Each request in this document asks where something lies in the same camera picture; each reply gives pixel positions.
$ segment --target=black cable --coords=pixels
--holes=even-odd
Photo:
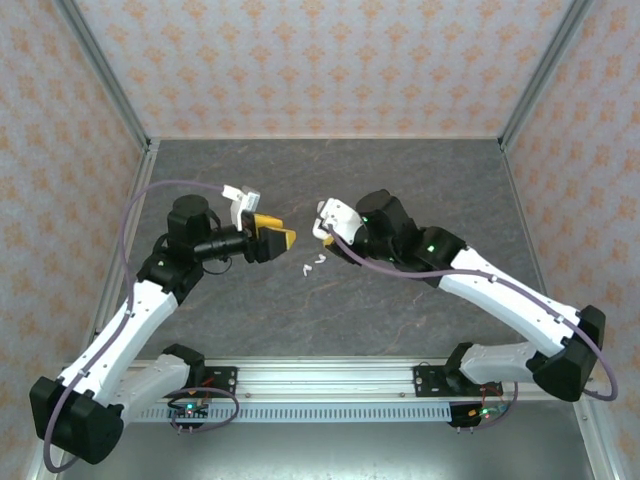
[[[229,269],[231,268],[231,265],[233,265],[233,258],[231,257],[227,257],[225,260],[229,260],[228,262],[225,261],[225,263],[227,264],[227,268],[225,268],[223,271],[221,272],[212,272],[210,270],[207,270],[206,268],[204,268],[204,266],[202,267],[202,271],[208,275],[222,275],[225,274],[229,271]]]

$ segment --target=silver metal floor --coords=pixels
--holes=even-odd
[[[259,210],[284,218],[298,240],[274,262],[248,265],[237,258],[227,274],[205,276],[141,358],[154,358],[176,341],[207,357],[446,357],[459,342],[520,340],[480,309],[424,283],[385,277],[333,256],[313,264],[323,251],[311,234],[318,201],[334,196],[355,204],[387,188],[419,225],[451,230],[499,268],[539,287],[495,140],[162,141],[151,181],[166,179],[252,186],[262,193]],[[193,190],[147,196],[133,265],[150,254],[166,230],[173,200],[185,193]],[[228,222],[229,202],[206,195]],[[307,278],[305,263],[315,267]]]
[[[456,435],[444,423],[231,425],[178,436],[129,427],[103,463],[63,480],[590,480],[573,408],[522,402],[502,425]]]

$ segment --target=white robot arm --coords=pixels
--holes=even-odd
[[[478,277],[453,272],[425,281],[481,307],[528,342],[491,347],[460,344],[447,363],[447,381],[452,386],[534,382],[562,400],[580,398],[596,356],[566,322],[582,328],[601,348],[605,317],[597,308],[588,306],[579,311],[550,299],[491,265],[452,233],[439,227],[418,228],[400,201],[386,190],[365,196],[355,209],[334,198],[321,202],[313,234],[351,263],[356,262],[336,245],[332,235],[338,235],[359,257],[390,262],[399,271],[488,273]],[[497,279],[508,281],[559,315],[550,315]]]
[[[158,239],[137,274],[133,308],[117,337],[114,332],[122,325],[126,302],[57,379],[40,377],[33,385],[29,398],[40,438],[62,394],[72,388],[55,423],[52,443],[96,464],[113,450],[124,427],[142,410],[171,392],[201,385],[204,357],[180,345],[168,347],[136,375],[124,376],[149,337],[202,278],[203,262],[243,255],[249,263],[263,263],[289,250],[295,241],[295,232],[284,229],[282,220],[255,213],[258,192],[225,186],[222,195],[232,200],[229,226],[220,225],[199,195],[174,202],[167,216],[168,232]],[[213,228],[211,219],[216,223]],[[103,348],[98,361],[84,371]]]

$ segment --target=orange floral pattern wall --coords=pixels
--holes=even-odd
[[[0,3],[0,463],[24,478],[28,392],[77,355],[140,150],[51,0]]]
[[[80,0],[147,133],[498,137],[570,0]]]
[[[546,283],[607,314],[618,447],[640,471],[640,3],[596,1],[509,151]]]

